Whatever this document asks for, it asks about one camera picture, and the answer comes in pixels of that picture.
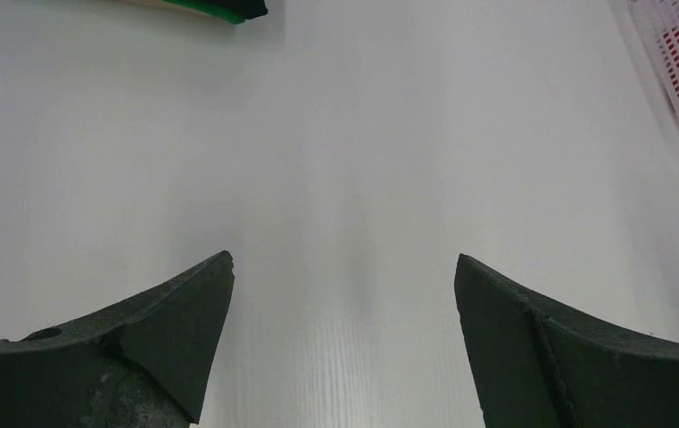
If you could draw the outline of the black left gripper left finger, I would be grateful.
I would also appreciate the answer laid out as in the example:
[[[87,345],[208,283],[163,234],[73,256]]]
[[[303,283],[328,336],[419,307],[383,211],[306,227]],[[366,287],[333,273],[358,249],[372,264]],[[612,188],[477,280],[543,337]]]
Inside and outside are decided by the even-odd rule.
[[[234,282],[222,251],[96,312],[0,340],[0,427],[198,423]]]

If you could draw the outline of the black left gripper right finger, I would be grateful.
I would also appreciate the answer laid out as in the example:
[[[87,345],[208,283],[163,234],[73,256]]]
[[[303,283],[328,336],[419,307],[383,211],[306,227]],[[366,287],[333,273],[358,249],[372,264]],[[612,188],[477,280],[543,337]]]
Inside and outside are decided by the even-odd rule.
[[[679,427],[679,343],[598,319],[460,255],[454,293],[488,427]]]

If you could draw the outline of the green folded t shirt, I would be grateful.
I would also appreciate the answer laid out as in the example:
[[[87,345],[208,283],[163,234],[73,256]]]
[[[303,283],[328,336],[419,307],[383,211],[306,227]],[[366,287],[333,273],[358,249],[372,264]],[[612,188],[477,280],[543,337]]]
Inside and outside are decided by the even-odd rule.
[[[216,4],[214,1],[164,0],[164,3],[201,13],[205,16],[219,18],[234,25],[245,22],[245,17]]]

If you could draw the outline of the black folded t shirt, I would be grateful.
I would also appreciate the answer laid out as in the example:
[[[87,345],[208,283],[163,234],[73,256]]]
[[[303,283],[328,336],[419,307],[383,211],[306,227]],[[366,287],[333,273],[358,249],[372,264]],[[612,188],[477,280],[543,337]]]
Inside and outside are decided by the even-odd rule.
[[[211,3],[246,21],[264,16],[269,11],[264,0],[212,0]]]

